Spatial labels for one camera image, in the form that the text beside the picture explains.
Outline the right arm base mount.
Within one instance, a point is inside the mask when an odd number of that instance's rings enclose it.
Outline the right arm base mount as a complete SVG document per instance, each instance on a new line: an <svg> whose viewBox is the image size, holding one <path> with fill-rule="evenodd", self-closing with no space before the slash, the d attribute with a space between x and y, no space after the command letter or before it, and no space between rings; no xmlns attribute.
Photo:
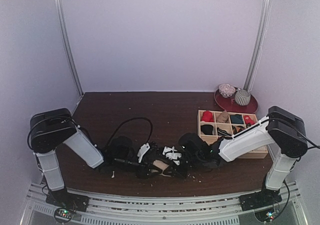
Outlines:
<svg viewBox="0 0 320 225"><path fill-rule="evenodd" d="M255 218L262 223L272 222L278 215L282 197L278 191L264 190L241 195L239 203L242 211L255 210Z"/></svg>

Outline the beige striped long sock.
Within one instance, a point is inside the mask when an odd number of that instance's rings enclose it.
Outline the beige striped long sock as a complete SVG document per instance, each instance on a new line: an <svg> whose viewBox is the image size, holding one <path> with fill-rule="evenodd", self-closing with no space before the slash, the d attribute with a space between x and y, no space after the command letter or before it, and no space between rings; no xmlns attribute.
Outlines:
<svg viewBox="0 0 320 225"><path fill-rule="evenodd" d="M153 167L151 169L152 173L156 173L157 175L163 177L172 177L173 175L170 173L169 165L164 163L161 160L154 160L152 163Z"/></svg>

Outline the black sock white stripes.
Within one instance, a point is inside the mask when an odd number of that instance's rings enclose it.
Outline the black sock white stripes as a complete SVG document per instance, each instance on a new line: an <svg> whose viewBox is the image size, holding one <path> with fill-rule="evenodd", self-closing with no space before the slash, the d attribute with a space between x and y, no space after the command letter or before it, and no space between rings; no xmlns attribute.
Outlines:
<svg viewBox="0 0 320 225"><path fill-rule="evenodd" d="M214 126L211 124L203 124L200 126L200 131L204 135L213 136L214 135Z"/></svg>

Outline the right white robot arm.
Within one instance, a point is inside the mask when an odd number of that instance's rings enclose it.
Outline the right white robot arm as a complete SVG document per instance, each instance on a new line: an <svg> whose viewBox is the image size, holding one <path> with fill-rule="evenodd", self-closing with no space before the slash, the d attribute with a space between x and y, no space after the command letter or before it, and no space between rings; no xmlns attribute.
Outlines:
<svg viewBox="0 0 320 225"><path fill-rule="evenodd" d="M164 147L162 155L176 165L200 164L216 169L225 163L267 145L277 145L279 152L266 174L262 191L256 195L259 205L268 205L282 186L294 163L308 150L305 123L302 118L278 106L272 106L257 123L232 136L222 136L207 144L195 133L186 133L179 147Z"/></svg>

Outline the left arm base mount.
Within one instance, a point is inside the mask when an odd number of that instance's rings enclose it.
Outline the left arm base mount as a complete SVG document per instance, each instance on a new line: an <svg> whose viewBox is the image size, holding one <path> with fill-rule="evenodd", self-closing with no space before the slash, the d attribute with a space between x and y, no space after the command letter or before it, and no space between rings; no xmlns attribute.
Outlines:
<svg viewBox="0 0 320 225"><path fill-rule="evenodd" d="M53 218L59 224L67 224L71 221L79 221L81 215L79 212L86 212L89 205L89 197L69 193L66 201L58 201L52 195L46 195L46 203L54 205Z"/></svg>

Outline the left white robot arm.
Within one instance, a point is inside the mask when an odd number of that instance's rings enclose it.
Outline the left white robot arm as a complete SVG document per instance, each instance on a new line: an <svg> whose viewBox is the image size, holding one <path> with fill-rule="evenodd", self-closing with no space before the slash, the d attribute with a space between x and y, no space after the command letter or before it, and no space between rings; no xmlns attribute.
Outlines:
<svg viewBox="0 0 320 225"><path fill-rule="evenodd" d="M34 114L29 120L26 137L28 148L34 153L39 171L61 207L72 203L65 190L103 190L113 171L135 173L148 165L138 157L116 156L116 150L99 147L89 137L88 130L79 125L67 108Z"/></svg>

